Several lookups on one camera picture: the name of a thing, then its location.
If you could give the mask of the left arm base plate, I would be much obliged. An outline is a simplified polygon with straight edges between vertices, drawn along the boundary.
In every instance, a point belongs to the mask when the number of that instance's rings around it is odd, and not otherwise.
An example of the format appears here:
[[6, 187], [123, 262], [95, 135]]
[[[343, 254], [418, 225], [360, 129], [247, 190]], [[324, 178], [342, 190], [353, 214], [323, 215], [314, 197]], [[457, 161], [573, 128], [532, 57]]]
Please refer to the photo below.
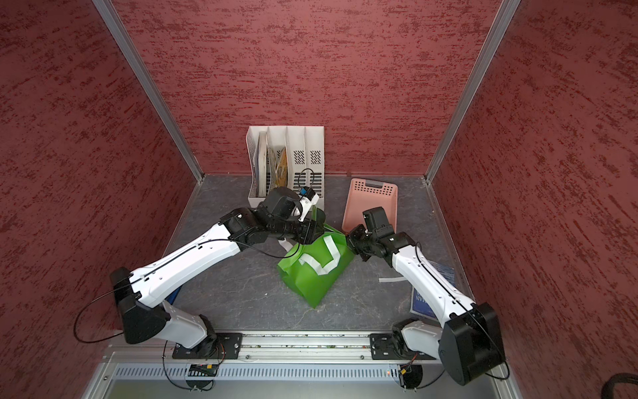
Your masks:
[[176, 344], [172, 358], [176, 360], [236, 360], [242, 347], [244, 335], [240, 332], [218, 332], [216, 337], [206, 337], [194, 348]]

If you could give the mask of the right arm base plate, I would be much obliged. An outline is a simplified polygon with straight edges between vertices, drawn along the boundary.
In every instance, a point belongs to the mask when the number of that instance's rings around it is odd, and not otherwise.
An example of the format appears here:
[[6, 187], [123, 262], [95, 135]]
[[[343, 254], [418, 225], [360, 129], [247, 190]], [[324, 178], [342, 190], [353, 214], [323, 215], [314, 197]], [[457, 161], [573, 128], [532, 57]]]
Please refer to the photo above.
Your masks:
[[434, 360], [433, 357], [423, 352], [415, 352], [405, 345], [401, 338], [391, 332], [378, 332], [369, 335], [370, 351], [373, 360], [397, 360], [410, 361], [413, 357], [416, 360]]

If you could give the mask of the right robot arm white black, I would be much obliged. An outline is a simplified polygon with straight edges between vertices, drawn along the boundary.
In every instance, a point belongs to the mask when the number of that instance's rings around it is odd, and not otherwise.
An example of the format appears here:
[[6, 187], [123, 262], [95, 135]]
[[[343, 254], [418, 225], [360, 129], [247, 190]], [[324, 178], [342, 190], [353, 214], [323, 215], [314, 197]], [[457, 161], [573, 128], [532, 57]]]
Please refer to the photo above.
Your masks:
[[385, 262], [427, 302], [440, 327], [419, 321], [400, 328], [404, 346], [440, 360], [452, 379], [464, 386], [507, 359], [496, 311], [477, 304], [449, 283], [404, 232], [397, 233], [382, 207], [363, 212], [364, 223], [347, 235], [348, 248], [367, 261]]

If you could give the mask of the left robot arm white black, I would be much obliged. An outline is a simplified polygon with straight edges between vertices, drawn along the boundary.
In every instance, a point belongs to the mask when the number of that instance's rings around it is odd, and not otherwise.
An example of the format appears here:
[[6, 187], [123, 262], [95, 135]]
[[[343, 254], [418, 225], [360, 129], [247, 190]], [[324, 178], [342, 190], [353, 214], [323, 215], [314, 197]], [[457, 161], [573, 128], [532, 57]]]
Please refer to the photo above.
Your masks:
[[263, 244], [268, 239], [291, 239], [312, 244], [324, 233], [320, 196], [304, 186], [271, 191], [255, 208], [237, 208], [189, 244], [152, 264], [111, 273], [116, 307], [124, 339], [140, 344], [153, 338], [179, 344], [199, 358], [211, 358], [221, 347], [206, 317], [188, 314], [167, 300], [183, 284], [212, 266]]

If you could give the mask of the pink perforated plastic basket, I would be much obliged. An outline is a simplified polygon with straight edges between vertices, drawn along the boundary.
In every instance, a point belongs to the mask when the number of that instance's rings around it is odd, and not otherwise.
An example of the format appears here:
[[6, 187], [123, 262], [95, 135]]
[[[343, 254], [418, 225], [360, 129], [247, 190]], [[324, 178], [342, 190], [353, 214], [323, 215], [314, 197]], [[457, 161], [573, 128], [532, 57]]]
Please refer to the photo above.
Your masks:
[[347, 196], [342, 231], [349, 233], [365, 224], [363, 212], [382, 207], [388, 221], [396, 229], [398, 215], [398, 186], [392, 183], [353, 178]]

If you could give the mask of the green insulated delivery bag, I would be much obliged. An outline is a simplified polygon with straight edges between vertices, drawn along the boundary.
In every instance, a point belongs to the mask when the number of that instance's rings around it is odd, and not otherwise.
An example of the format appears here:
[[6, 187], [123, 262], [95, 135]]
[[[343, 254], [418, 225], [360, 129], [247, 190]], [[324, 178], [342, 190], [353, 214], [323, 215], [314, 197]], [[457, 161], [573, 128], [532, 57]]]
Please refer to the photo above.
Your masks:
[[347, 247], [347, 237], [342, 232], [324, 224], [323, 235], [312, 244], [293, 244], [280, 239], [287, 251], [277, 270], [284, 284], [315, 309], [332, 285], [346, 270], [355, 254]]

